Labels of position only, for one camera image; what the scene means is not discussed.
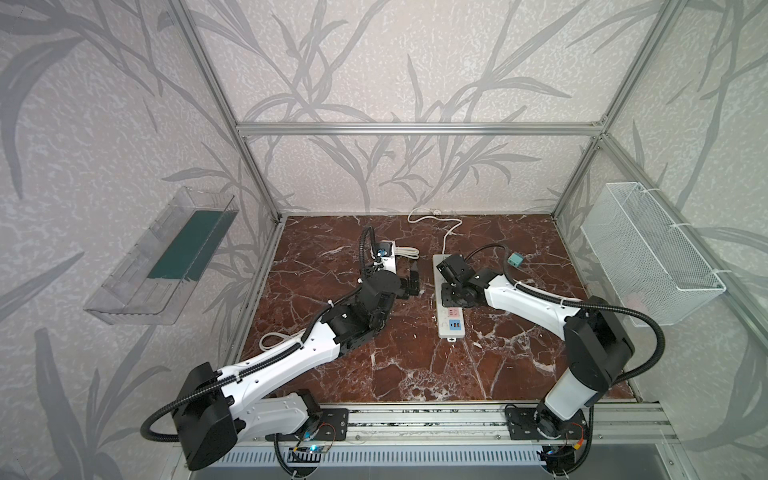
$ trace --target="metal mesh basket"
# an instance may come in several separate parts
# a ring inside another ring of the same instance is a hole
[[[642,184],[605,184],[581,231],[621,303],[660,325],[680,322],[725,291],[680,225]]]

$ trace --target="white power cord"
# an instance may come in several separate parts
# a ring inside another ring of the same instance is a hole
[[[429,208],[424,208],[424,207],[416,207],[416,208],[414,208],[413,210],[411,210],[411,213],[408,214],[408,223],[418,223],[418,222],[420,222],[422,220],[425,220],[427,218],[434,218],[435,220],[440,221],[440,222],[448,222],[448,221],[458,222],[456,225],[451,227],[450,230],[445,232],[445,236],[442,238],[442,254],[445,255],[445,241],[448,239],[448,235],[450,235],[453,232],[453,230],[456,230],[456,227],[458,227],[459,225],[464,223],[464,221],[460,220],[458,218],[437,218],[434,215],[425,215],[424,217],[421,217],[418,220],[411,220],[411,215],[413,215],[413,212],[417,211],[419,208],[421,208],[423,210],[429,210]]]
[[[409,258],[411,260],[419,259],[419,249],[414,247],[395,247],[393,253],[396,256],[400,255],[401,257]]]
[[[266,352],[266,351],[267,351],[267,350],[269,350],[269,349],[273,349],[273,348],[275,348],[276,346],[278,346],[278,345],[281,345],[281,344],[282,344],[283,342],[285,342],[286,340],[290,340],[290,339],[292,339],[292,338],[294,338],[294,337],[297,337],[297,336],[300,336],[300,335],[302,335],[302,334],[304,333],[304,330],[306,330],[306,329],[301,329],[301,330],[299,330],[298,332],[294,333],[293,335],[286,335],[285,333],[280,333],[280,332],[269,332],[269,333],[264,333],[264,335],[261,337],[261,340],[259,340],[259,348],[260,348],[260,349],[262,349],[264,352]],[[268,336],[278,336],[278,337],[280,337],[282,340],[280,340],[278,343],[275,343],[274,345],[266,346],[266,345],[264,345],[264,340],[265,340],[265,339],[266,339]]]

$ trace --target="teal plug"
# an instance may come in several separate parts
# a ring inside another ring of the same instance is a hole
[[[507,259],[507,263],[512,265],[514,268],[518,268],[520,266],[520,264],[523,263],[524,259],[525,258],[520,253],[514,252]]]

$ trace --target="power outlet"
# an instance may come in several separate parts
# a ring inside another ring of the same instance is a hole
[[[437,331],[438,336],[447,339],[449,342],[455,342],[457,339],[464,338],[466,331],[464,328],[464,310],[457,306],[442,305],[442,284],[445,283],[440,270],[437,266],[450,255],[432,255],[432,270],[435,274],[435,306],[437,307]]]

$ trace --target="red marble floor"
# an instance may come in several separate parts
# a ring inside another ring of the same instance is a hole
[[[547,215],[462,216],[446,253],[468,254],[503,242],[522,253],[518,280],[564,296],[586,298],[562,241]],[[304,328],[328,299],[337,299],[359,277],[356,246],[363,225],[377,240],[394,240],[421,252],[423,293],[397,300],[386,328],[373,342],[310,370],[278,389],[308,388],[319,402],[539,400],[566,368],[562,341],[518,316],[490,307],[465,310],[467,336],[456,343],[437,336],[432,255],[442,250],[449,222],[411,224],[397,217],[290,217],[248,334],[243,359],[260,353],[267,332]],[[498,268],[498,249],[478,253],[476,267]],[[398,257],[398,274],[407,259]],[[627,385],[614,399],[631,399]]]

